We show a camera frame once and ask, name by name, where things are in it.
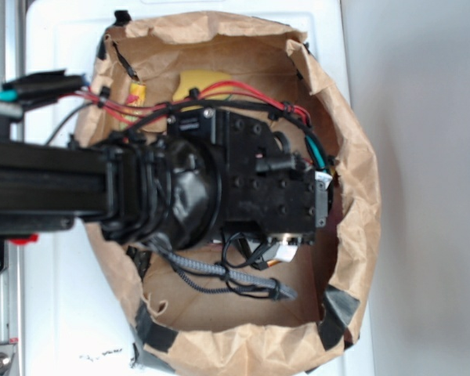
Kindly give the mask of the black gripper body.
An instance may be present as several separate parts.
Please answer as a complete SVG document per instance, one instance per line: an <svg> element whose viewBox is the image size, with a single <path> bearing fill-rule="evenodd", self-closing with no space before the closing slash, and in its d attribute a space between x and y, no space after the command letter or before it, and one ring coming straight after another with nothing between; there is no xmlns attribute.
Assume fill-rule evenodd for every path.
<svg viewBox="0 0 470 376"><path fill-rule="evenodd" d="M221 264L231 269L268 269L281 262L291 262L298 250L298 238L287 233L282 237L223 233L212 239L211 244L221 247Z"/></svg>

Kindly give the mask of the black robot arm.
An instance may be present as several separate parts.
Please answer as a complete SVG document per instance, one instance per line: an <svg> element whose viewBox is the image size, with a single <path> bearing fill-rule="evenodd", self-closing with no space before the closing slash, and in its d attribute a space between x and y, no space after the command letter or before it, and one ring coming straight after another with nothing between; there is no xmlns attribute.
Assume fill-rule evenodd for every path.
<svg viewBox="0 0 470 376"><path fill-rule="evenodd" d="M181 251L242 236L311 244L332 206L331 175L282 132L225 109L172 115L152 143L112 135L84 148L0 142L0 240L95 222L118 244L161 236Z"/></svg>

